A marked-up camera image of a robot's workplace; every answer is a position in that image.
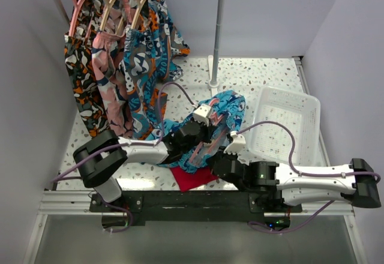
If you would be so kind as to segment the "blue patterned shorts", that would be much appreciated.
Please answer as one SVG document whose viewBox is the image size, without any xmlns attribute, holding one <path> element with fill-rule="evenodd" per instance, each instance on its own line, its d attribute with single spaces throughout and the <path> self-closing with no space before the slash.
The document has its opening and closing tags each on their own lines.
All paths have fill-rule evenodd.
<svg viewBox="0 0 384 264">
<path fill-rule="evenodd" d="M 216 97 L 220 99 L 220 102 L 214 105 L 214 110 L 220 114 L 226 115 L 226 126 L 227 126 L 226 133 L 230 131 L 238 131 L 241 127 L 241 124 L 245 115 L 245 111 L 244 111 L 245 97 L 232 90 L 221 92 L 217 94 Z M 210 100 L 211 99 L 203 100 L 200 102 L 200 104 L 208 104 Z M 223 137 L 219 146 L 223 145 L 224 143 L 225 141 Z M 195 148 L 196 147 L 182 154 L 179 159 L 172 161 L 168 164 L 160 164 L 160 166 L 168 167 L 168 168 L 180 167 L 188 173 L 194 173 L 197 169 L 208 166 L 208 159 L 218 151 L 217 149 L 217 151 L 215 151 L 212 156 L 208 156 L 208 155 L 204 156 L 201 166 L 193 167 L 189 165 L 187 162 L 188 162 L 188 159 L 191 157 Z"/>
</svg>

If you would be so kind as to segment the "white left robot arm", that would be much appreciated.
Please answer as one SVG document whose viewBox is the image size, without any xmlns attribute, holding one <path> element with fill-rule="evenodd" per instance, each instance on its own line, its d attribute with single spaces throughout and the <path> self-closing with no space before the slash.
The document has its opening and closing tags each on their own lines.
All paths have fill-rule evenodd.
<svg viewBox="0 0 384 264">
<path fill-rule="evenodd" d="M 217 126 L 194 119 L 157 140 L 118 137 L 107 130 L 73 152 L 76 167 L 86 188 L 94 189 L 110 211 L 124 205 L 122 188 L 113 174 L 125 163 L 168 165 L 176 163 L 199 143 L 210 143 Z"/>
</svg>

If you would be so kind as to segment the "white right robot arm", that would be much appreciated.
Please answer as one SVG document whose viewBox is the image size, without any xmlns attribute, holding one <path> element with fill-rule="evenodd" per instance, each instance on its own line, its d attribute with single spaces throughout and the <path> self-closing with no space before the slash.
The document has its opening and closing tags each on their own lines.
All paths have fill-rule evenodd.
<svg viewBox="0 0 384 264">
<path fill-rule="evenodd" d="M 303 203 L 340 201 L 357 208 L 381 206 L 377 189 L 378 176 L 363 159 L 331 167 L 298 167 L 273 161 L 249 164 L 237 155 L 217 152 L 207 160 L 212 174 L 247 192 L 259 207 L 282 211 Z"/>
</svg>

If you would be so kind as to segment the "pink plastic hanger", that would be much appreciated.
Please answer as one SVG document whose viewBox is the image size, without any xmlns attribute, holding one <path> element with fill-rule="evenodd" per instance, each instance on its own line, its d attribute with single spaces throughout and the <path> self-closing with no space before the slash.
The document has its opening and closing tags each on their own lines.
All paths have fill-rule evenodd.
<svg viewBox="0 0 384 264">
<path fill-rule="evenodd" d="M 214 96 L 208 103 L 212 107 L 212 114 L 210 117 L 210 124 L 215 126 L 215 132 L 213 133 L 211 143 L 200 143 L 196 146 L 191 157 L 188 159 L 188 164 L 193 167 L 199 167 L 202 165 L 203 157 L 208 155 L 212 156 L 217 151 L 222 138 L 227 132 L 226 115 L 220 114 L 214 110 L 214 105 L 218 104 L 220 99 Z"/>
</svg>

